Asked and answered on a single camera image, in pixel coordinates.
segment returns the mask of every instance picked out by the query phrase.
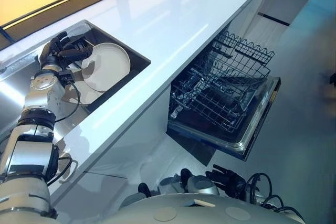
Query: floor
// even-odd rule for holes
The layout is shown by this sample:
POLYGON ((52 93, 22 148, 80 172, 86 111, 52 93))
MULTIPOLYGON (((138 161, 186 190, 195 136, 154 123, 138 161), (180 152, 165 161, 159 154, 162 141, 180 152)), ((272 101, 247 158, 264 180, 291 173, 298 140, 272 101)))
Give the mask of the floor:
MULTIPOLYGON (((245 178, 267 173, 274 193, 295 207, 307 224, 336 223, 335 0, 310 0, 290 27, 258 17, 249 40, 276 52, 269 67, 282 85, 246 162, 216 151, 205 167, 177 155, 162 176, 184 166, 202 174, 218 164, 245 178)), ((261 182, 261 188, 267 185, 261 182)))

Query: stainless steel sink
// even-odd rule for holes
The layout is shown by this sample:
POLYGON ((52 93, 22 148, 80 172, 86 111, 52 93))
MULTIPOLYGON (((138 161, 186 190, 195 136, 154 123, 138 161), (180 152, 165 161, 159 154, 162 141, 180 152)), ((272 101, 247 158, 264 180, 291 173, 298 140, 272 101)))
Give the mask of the stainless steel sink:
MULTIPOLYGON (((86 20, 65 29, 65 31, 67 31, 68 36, 73 41, 77 41, 78 38, 84 37, 85 40, 93 45, 103 42, 112 42, 120 45, 130 57, 131 70, 127 76, 102 94, 94 102, 89 105, 81 105, 71 117, 56 123, 54 129, 56 141, 63 138, 90 113, 102 105, 151 63, 150 60, 86 20)), ((52 37, 53 36, 47 38, 43 43, 31 48, 29 52, 18 56, 16 61, 11 62, 5 69, 0 69, 0 141, 10 133, 10 130, 15 126, 19 119, 24 104, 24 97, 29 92, 30 78, 40 67, 37 60, 38 56, 41 53, 45 42, 49 41, 52 37)), ((76 62, 70 67, 80 68, 80 66, 81 62, 76 62)), ((61 107, 64 115, 67 115, 74 109, 75 105, 62 102, 61 107)))

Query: dishwasher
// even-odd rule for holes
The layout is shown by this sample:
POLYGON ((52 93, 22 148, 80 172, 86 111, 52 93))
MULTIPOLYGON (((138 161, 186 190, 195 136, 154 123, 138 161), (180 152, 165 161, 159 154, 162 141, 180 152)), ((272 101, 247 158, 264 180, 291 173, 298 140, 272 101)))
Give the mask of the dishwasher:
POLYGON ((274 55, 223 29, 173 80, 169 130, 245 161, 281 85, 274 55))

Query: dishwasher rack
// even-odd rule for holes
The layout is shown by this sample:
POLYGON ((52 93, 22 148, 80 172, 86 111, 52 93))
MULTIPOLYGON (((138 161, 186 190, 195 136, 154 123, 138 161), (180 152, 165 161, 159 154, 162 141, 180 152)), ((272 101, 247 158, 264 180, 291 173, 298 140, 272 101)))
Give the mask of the dishwasher rack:
POLYGON ((170 117, 193 110, 234 132, 270 70, 274 52, 227 31, 220 32, 172 82, 170 117))

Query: white countertop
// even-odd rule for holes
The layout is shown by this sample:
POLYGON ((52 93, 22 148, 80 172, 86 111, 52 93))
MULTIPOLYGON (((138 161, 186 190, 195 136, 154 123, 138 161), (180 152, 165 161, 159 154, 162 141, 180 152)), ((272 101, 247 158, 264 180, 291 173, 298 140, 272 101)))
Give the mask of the white countertop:
MULTIPOLYGON (((0 51, 0 60, 22 53, 83 19, 151 60, 146 69, 64 137, 65 151, 78 162, 74 181, 248 2, 102 0, 0 51)), ((52 184, 52 198, 59 197, 69 185, 52 184)))

